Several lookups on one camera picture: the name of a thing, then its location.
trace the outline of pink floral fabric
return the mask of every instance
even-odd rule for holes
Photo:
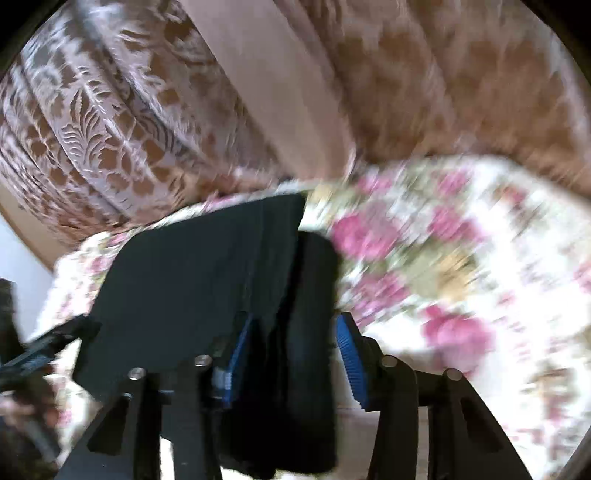
[[[90,309],[137,232],[294,191],[307,195],[300,228],[326,235],[341,254],[337,307],[414,368],[463,371],[532,477],[559,472],[591,425],[591,208],[502,158],[360,168],[348,184],[286,183],[95,235],[58,262],[40,331]],[[96,410],[68,380],[76,348],[55,375],[66,392],[67,445],[76,438],[67,432]],[[367,474],[376,419],[360,411],[335,362],[342,447],[332,475],[355,480]]]

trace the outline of black cloth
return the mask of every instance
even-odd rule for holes
[[[276,469],[335,465],[330,319],[337,255],[298,232],[300,195],[244,203],[133,237],[115,258],[90,312],[73,378],[106,401],[134,367],[173,369],[256,318],[255,395],[214,418],[222,466],[257,478]]]

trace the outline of black mount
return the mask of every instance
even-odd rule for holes
[[[76,338],[92,334],[77,317],[33,342],[0,367],[0,391],[38,372]],[[74,447],[56,480],[158,480],[159,436],[174,446],[177,480],[221,480],[210,412],[212,359],[200,355],[176,369],[134,368]],[[470,382],[455,369],[443,375],[413,370],[384,355],[380,419],[368,480],[414,480],[418,408],[429,407],[429,480],[531,480],[511,442]]]
[[[531,480],[510,440],[464,375],[413,370],[384,355],[380,418],[368,480],[413,479],[418,408],[429,410],[429,480]]]

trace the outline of brown patterned curtain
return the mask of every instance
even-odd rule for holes
[[[366,160],[503,154],[591,195],[591,89],[521,1],[296,2]],[[173,0],[70,0],[0,105],[0,176],[70,245],[290,174]]]
[[[285,175],[183,10],[70,1],[0,84],[0,175],[73,246]]]

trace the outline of white wall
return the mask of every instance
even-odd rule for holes
[[[21,339],[35,329],[53,276],[0,216],[0,277],[14,282],[16,320]]]

